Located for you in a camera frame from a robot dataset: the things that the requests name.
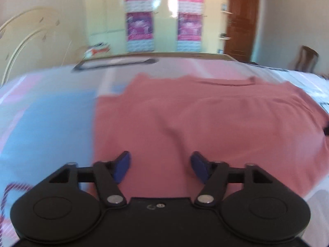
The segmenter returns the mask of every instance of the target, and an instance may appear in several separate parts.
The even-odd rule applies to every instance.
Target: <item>pink t-shirt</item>
[[[303,196],[329,173],[328,122],[288,82],[138,75],[121,96],[98,98],[95,160],[131,152],[120,184],[127,198],[194,198],[203,184],[190,165],[193,151],[231,167],[255,163]]]

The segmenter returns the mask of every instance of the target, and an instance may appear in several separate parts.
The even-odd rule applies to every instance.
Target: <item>wooden chair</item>
[[[319,54],[312,48],[303,45],[300,48],[299,58],[294,70],[313,73]]]

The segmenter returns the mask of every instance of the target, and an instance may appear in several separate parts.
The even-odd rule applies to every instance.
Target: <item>bed sheet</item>
[[[329,82],[312,74],[190,58],[159,58],[155,64],[115,66],[146,59],[115,58],[109,61],[111,68],[83,72],[73,72],[74,65],[47,69],[24,75],[0,89],[0,199],[4,217],[0,236],[3,246],[10,246],[17,239],[9,220],[9,211],[23,192],[67,162],[75,161],[79,166],[92,164],[96,97],[122,93],[138,73],[147,73],[155,78],[177,78],[190,74],[231,80],[258,76],[273,83],[288,80],[304,89],[323,108],[329,108]],[[319,195],[319,192],[326,192],[325,189],[329,192],[329,178],[319,187],[307,200],[315,209],[313,219],[316,222],[311,223],[310,231],[315,229],[321,234],[323,228],[320,230],[319,226],[325,226],[327,222],[329,228],[329,215],[324,222],[317,221],[319,211],[316,209],[321,206],[317,201],[323,201],[317,198],[326,197],[322,193]],[[305,235],[314,247],[325,247],[329,243],[329,238],[319,239],[319,236],[307,232]]]

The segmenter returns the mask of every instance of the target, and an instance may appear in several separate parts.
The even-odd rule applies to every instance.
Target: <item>corner shelf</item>
[[[222,12],[222,13],[225,13],[225,14],[233,15],[233,13],[231,13],[231,12],[229,12],[229,11],[224,11],[224,10],[222,10],[221,12]]]

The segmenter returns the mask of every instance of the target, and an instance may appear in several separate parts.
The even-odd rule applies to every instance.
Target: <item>brown door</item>
[[[259,0],[230,0],[225,53],[240,62],[249,62],[252,54]]]

